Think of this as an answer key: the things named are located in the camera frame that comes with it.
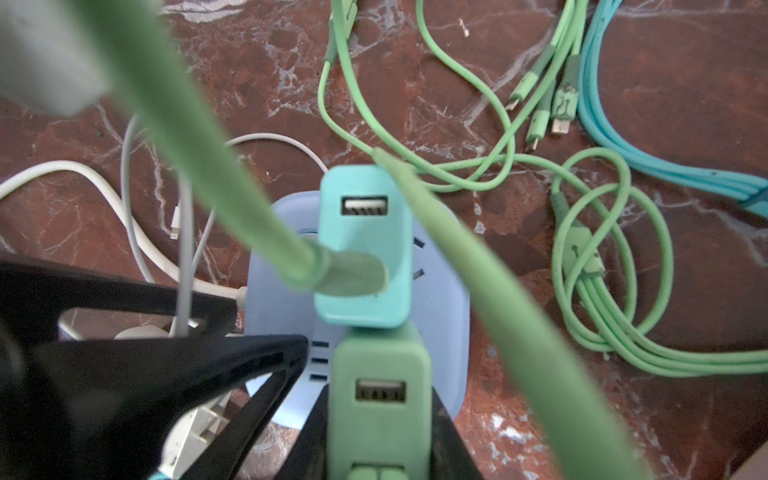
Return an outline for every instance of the light green cable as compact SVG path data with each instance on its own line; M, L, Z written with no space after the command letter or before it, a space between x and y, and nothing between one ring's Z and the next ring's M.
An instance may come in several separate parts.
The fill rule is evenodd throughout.
M370 155L373 153L373 147L369 146L364 141L358 139L348 131L341 128L339 124L333 121L331 116L328 115L328 111L326 110L326 86L328 85L328 74L330 71L331 61L325 60L323 62L323 72L320 74L320 85L317 88L317 107L320 110L320 117L323 118L323 120L326 122L326 125L328 125L331 130L336 132L337 135L352 144L352 146Z
M589 190L557 164L522 157L531 164L553 167ZM473 308L498 346L507 372L536 411L564 477L650 478L578 357L504 263L463 223L452 219L412 168L378 148L373 160L395 179L415 217L467 286Z
M574 0L566 0L563 7L563 13L560 16L557 28L554 30L552 39L549 41L549 45L556 47L563 39L565 30L568 24L571 22L571 16L574 13Z
M584 0L579 0L579 2L580 4L582 4L584 3ZM332 7L334 8L335 12L342 11L342 7L343 7L342 3L343 3L342 0L333 0ZM360 92L359 86L356 82L354 70L352 67L352 62L349 57L349 47L346 42L346 32L344 31L343 25L333 25L332 34L337 43L336 47L339 52L339 63L342 66L342 70L343 70L347 85L349 87L350 94L352 95L353 101L355 102L355 105L360 111L360 114L369 124L369 126L374 131L374 133L376 133L376 135L378 135L385 142L385 144L387 144L390 148L392 148L396 153L404 157L406 160L412 162L420 171L427 174L431 174L432 176L437 177L439 180L443 180L446 183L448 183L448 185L428 184L431 190L438 191L438 192L452 192L452 191L460 190L462 188L465 188L468 190L490 190L494 187L497 187L508 176L508 173L511 170L512 162L514 160L515 132L524 123L525 118L534 110L538 101L545 94L549 84L555 80L555 77L558 71L560 70L560 67L563 65L565 57L568 54L568 49L571 47L571 43L573 42L577 34L578 29L574 27L574 24L577 24L578 22L570 22L568 24L568 29L564 33L564 41L560 42L560 44L558 45L558 50L555 53L555 56L552 60L550 68L547 70L546 75L542 78L538 88L536 89L534 94L531 96L531 98L528 100L528 102L526 103L526 105L524 106L520 114L516 117L516 119L511 124L509 124L508 117L507 117L507 114L504 112L503 105L498 99L498 97L496 97L496 95L493 93L493 91L487 85L485 85L485 83L483 83L479 78L477 78L474 74L472 74L469 70L464 68L457 61L450 58L434 42L424 22L423 8L424 8L423 0L417 0L416 2L417 23L419 25L419 30L422 33L422 37L424 38L425 43L435 53L435 55L444 64L446 64L446 66L451 68L457 74L461 75L466 81L468 81L473 86L475 86L481 93L483 93L483 95L485 95L489 99L493 108L496 110L497 114L501 118L502 124L505 126L504 136L502 136L500 141L494 146L493 150L487 157L482 157L477 167L477 170L475 170L475 172L473 172L473 174L466 179L450 174L449 171L442 166L442 164L440 165L430 164L428 161L424 160L417 154L411 152L407 147L405 147L405 145L397 141L376 120L376 117L369 110L365 102L365 99L362 96L362 92ZM496 161L498 155L504 150L505 146L507 147L507 151L505 152L505 162L503 163L502 170L492 180L485 181L485 182L476 181L478 178L480 178L480 176L482 176L487 171L490 165L494 161Z
M620 175L619 184L603 185L591 192L584 191L575 184L584 196L574 204L559 223L554 239L552 282L568 332L585 348L599 352L616 351L637 368L657 375L686 377L768 372L768 350L731 353L684 352L658 345L645 336L658 323L669 303L673 278L672 240L664 218L654 202L642 191L629 187L628 166L618 154L607 149L590 149L574 155L563 164L563 167L573 167L578 161L596 156L598 153L617 167ZM553 192L560 190L563 177L555 180L552 185ZM597 199L612 191L617 192L617 199L609 211L602 204L597 203ZM637 273L629 245L615 223L617 215L624 209L629 197L635 199L640 207L648 212L659 238L661 251L661 279L657 299L638 327L632 324L637 302ZM577 215L590 204L604 218L604 223L580 252L579 259L571 270L565 273L567 280L564 282L563 255L569 230L574 225ZM624 311L616 304L601 277L586 279L581 275L590 255L596 251L597 245L609 233L612 233L617 241L624 266L624 277L627 279L627 306ZM574 289L597 327L597 333L584 326L574 313L572 309Z
M579 21L579 29L576 34L576 39L573 42L573 45L571 45L571 55L579 55L581 53L581 43L584 40L584 29L587 27L587 15L586 15L586 8L584 7L584 14L579 15L578 21Z

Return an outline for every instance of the power plug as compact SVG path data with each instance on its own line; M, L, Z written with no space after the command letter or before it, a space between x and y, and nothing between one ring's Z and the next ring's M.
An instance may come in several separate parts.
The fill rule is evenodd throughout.
M402 325L411 309L413 216L395 181L375 165L334 167L320 184L318 241L331 250L381 259L389 281L379 293L316 293L315 309L328 323L370 328Z

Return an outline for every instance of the wall charger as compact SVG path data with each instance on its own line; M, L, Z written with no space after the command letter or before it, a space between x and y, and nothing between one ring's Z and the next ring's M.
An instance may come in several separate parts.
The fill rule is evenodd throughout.
M429 478L432 361L413 322L349 329L331 370L328 479Z
M318 241L332 250L375 255L389 281L364 296L315 294L328 323L369 328L402 325L411 309L413 215L395 181L376 165L334 167L320 184Z

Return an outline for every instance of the red marble surface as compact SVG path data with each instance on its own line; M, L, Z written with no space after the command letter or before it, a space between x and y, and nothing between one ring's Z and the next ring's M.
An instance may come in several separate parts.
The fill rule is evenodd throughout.
M288 134L330 166L367 162L321 120L316 88L327 40L328 2L193 0L168 2L161 21L192 74L234 136ZM435 40L505 98L541 50L562 2L427 2ZM608 117L633 144L681 164L768 176L768 6L759 0L627 0L610 27L601 63ZM442 67L415 28L413 2L361 0L351 39L362 91L380 121L431 160L487 152L500 126L477 92ZM355 112L338 67L329 83L330 114L364 141L379 144ZM0 101L0 178L54 159L82 161L118 185L127 116L104 99L73 119L47 118ZM562 162L591 145L574 129L547 138L539 154ZM299 151L270 142L240 149L273 199L317 187L320 172ZM169 258L174 172L151 144L134 149L134 212ZM601 163L580 170L592 185L614 178ZM554 221L548 176L517 170L495 190L444 196L445 202L517 273L561 324L549 272ZM641 174L634 184L662 209L674 239L676 277L669 308L651 339L691 350L768 346L766 222L719 198ZM200 229L206 212L197 211ZM621 223L636 256L640 313L653 302L659 254L649 220L631 205ZM0 247L93 270L141 278L124 231L101 195L76 174L33 181L0 204ZM198 276L231 286L247 278L249 252L219 227ZM609 287L621 291L616 260ZM151 266L162 283L171 285ZM165 319L78 314L88 336ZM486 478L560 478L525 398L505 381L495 347L472 319L467 395L456 419ZM728 478L768 439L765 376L664 379L614 354L579 349L595 381L623 417L658 478ZM236 396L242 403L242 395ZM296 433L275 425L254 447L242 478L273 475Z

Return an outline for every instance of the teal cable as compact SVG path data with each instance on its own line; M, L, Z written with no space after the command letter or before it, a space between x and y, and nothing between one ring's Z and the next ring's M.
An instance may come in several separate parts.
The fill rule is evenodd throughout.
M723 195L768 218L768 180L749 174L709 168L686 167L662 160L636 148L611 126L600 102L598 71L605 31L621 0L601 0L584 40L579 69L578 116L584 129L600 145L619 152L636 170L686 187Z

